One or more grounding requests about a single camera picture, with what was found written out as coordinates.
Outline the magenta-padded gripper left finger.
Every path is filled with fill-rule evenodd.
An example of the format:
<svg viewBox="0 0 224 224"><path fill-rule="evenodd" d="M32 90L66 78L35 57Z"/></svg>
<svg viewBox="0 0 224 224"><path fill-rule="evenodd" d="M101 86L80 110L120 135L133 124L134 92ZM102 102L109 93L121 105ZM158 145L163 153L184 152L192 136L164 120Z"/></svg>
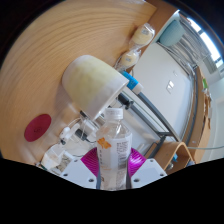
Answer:
<svg viewBox="0 0 224 224"><path fill-rule="evenodd" d="M93 148L84 156L72 159L60 176L81 187L96 189L99 186L97 149Z"/></svg>

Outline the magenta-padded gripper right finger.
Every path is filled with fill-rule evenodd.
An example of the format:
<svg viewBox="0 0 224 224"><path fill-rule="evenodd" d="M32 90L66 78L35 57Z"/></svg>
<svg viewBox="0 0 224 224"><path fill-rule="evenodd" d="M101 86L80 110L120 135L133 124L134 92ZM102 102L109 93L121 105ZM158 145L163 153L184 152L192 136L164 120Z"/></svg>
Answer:
<svg viewBox="0 0 224 224"><path fill-rule="evenodd" d="M131 149L127 171L128 189L141 188L167 176L155 159L146 159L135 149Z"/></svg>

